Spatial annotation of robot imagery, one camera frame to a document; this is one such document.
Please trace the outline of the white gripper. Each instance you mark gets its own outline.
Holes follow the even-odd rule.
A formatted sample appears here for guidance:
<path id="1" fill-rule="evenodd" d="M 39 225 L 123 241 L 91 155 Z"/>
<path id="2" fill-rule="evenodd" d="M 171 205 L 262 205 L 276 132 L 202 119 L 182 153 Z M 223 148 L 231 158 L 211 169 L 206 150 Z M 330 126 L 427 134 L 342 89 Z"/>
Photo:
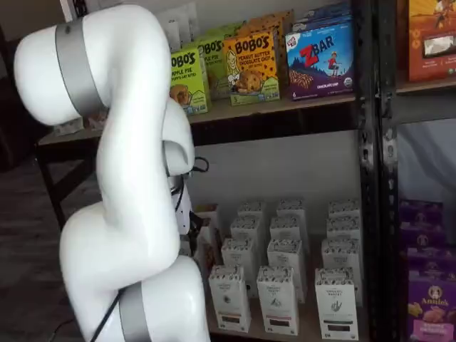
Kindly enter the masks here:
<path id="1" fill-rule="evenodd" d="M 188 194 L 183 194 L 177 208 L 177 225 L 180 235 L 185 235 L 190 230 L 190 212 L 192 211 L 192 202 Z"/>

